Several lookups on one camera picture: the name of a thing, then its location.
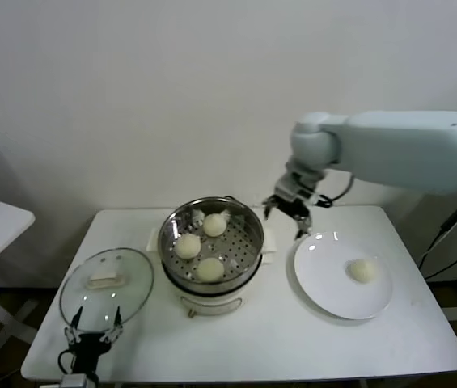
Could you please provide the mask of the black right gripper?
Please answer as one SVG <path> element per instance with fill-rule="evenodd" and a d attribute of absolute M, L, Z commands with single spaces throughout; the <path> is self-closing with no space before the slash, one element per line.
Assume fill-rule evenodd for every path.
<path fill-rule="evenodd" d="M 311 214 L 307 206 L 300 200 L 293 201 L 284 200 L 278 195 L 271 195 L 263 202 L 264 219 L 267 221 L 273 209 L 277 209 L 284 213 L 289 218 L 295 220 L 297 233 L 295 240 L 301 239 L 305 235 L 309 235 L 312 227 Z"/>

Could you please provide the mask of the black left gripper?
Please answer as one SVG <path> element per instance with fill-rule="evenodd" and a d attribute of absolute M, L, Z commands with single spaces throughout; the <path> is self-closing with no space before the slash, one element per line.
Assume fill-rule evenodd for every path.
<path fill-rule="evenodd" d="M 78 324 L 83 312 L 80 306 L 70 321 L 70 325 L 64 329 L 65 337 L 70 345 L 70 352 L 74 356 L 71 367 L 73 373 L 94 373 L 97 369 L 99 358 L 110 351 L 112 343 L 115 343 L 123 333 L 121 308 L 116 308 L 113 326 L 103 335 L 98 332 L 78 335 Z"/>

